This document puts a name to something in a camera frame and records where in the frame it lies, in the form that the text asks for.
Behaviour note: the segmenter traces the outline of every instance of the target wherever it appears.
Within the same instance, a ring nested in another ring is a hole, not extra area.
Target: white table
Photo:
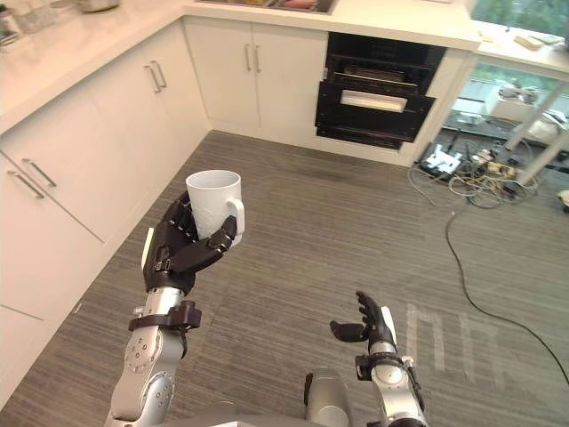
[[[541,118],[543,111],[548,109],[555,99],[569,85],[569,52],[545,45],[539,51],[531,51],[514,41],[516,35],[539,35],[533,31],[520,28],[510,28],[488,22],[474,21],[475,28],[487,40],[478,46],[475,52],[479,63],[497,67],[518,69],[538,76],[554,78],[557,87],[538,105],[509,137],[505,144],[507,149],[513,149],[522,140],[532,124]],[[520,175],[519,182],[526,185],[545,165],[569,143],[569,131],[563,131],[558,138],[550,143]]]

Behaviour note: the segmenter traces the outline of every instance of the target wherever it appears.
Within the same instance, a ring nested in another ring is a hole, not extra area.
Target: black oven
[[[317,135],[399,149],[435,101],[425,94],[445,48],[330,33]]]

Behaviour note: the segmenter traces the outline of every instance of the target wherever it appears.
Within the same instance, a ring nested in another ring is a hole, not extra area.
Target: white mug
[[[237,245],[245,230],[241,177],[231,171],[202,171],[186,178],[186,187],[199,238],[210,237],[233,215],[237,219],[237,232],[232,246]]]

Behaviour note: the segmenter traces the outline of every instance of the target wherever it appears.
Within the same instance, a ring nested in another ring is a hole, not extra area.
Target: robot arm
[[[381,427],[428,427],[421,387],[413,359],[399,357],[393,319],[388,307],[379,307],[363,292],[357,292],[364,315],[361,324],[330,323],[336,338],[344,342],[368,341],[368,354],[356,357],[357,379],[371,381],[378,400]]]
[[[202,314],[192,301],[182,299],[196,272],[217,262],[235,235],[236,218],[229,216],[218,231],[199,240],[186,192],[149,229],[142,255],[148,297],[129,324],[132,336],[106,427],[148,427],[164,420],[176,368],[187,351],[186,332],[199,327]]]

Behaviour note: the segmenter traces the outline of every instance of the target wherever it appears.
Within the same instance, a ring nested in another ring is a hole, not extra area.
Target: kitchen counter
[[[26,42],[1,53],[0,133],[185,15],[393,38],[466,51],[479,45],[468,13],[459,4],[337,0],[331,14],[318,14],[192,0],[123,0],[119,8],[108,12],[64,12],[55,25],[27,35]]]

